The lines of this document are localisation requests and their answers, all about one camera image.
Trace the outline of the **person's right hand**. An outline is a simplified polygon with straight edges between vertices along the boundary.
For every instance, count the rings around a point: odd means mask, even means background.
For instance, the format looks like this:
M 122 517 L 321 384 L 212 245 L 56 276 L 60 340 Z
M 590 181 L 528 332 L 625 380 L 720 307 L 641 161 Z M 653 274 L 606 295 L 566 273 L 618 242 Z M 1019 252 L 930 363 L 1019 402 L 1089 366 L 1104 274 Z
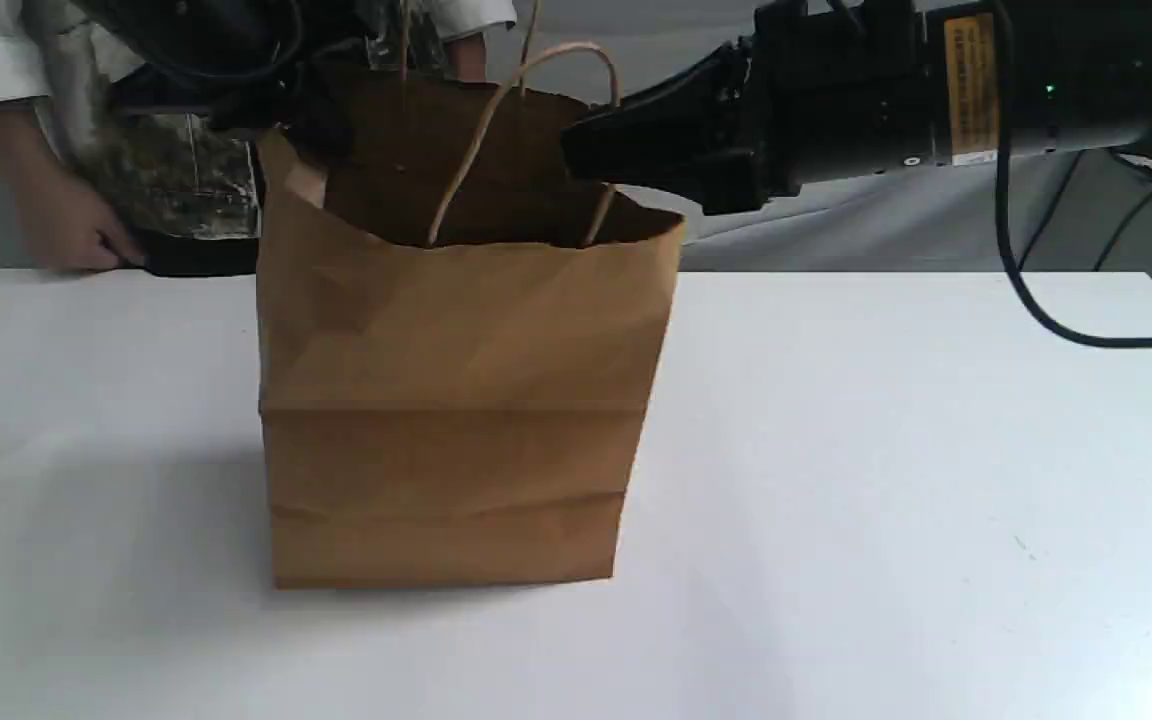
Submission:
M 67 168 L 29 165 L 8 184 L 26 250 L 41 270 L 94 273 L 145 264 L 109 202 Z

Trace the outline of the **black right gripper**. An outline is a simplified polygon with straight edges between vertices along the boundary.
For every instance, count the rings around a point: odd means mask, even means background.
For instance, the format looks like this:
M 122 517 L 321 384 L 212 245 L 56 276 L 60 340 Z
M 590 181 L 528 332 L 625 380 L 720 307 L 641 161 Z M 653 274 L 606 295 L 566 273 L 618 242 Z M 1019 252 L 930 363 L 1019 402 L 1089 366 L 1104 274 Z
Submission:
M 659 176 L 719 150 L 733 179 L 707 184 L 708 215 L 745 213 L 805 184 L 946 161 L 946 71 L 933 15 L 911 1 L 776 1 L 755 31 L 561 132 L 573 176 Z

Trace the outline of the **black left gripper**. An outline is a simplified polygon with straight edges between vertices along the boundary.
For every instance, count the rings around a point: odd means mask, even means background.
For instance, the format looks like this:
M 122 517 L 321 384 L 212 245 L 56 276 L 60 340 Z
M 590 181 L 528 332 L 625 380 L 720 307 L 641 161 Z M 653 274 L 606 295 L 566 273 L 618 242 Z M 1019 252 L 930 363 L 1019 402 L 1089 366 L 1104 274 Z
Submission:
M 219 131 L 291 126 L 325 94 L 314 61 L 376 37 L 355 1 L 79 1 L 141 58 L 115 118 L 192 115 Z

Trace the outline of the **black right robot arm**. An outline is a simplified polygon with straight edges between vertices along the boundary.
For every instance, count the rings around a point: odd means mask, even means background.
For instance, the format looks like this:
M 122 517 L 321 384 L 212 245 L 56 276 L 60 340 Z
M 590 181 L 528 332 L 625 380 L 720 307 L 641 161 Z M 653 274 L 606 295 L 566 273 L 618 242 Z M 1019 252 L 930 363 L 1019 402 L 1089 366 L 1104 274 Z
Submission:
M 561 136 L 581 181 L 746 213 L 805 184 L 1087 149 L 1152 154 L 1152 1 L 773 1 Z

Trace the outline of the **person's right forearm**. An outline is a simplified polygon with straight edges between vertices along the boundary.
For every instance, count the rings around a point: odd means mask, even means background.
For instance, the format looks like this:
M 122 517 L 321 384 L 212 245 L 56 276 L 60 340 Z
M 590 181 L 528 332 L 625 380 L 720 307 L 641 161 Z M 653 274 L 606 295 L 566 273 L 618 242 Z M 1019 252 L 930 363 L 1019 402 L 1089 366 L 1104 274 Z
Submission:
M 0 179 L 15 195 L 40 197 L 65 190 L 70 179 L 32 101 L 0 103 Z

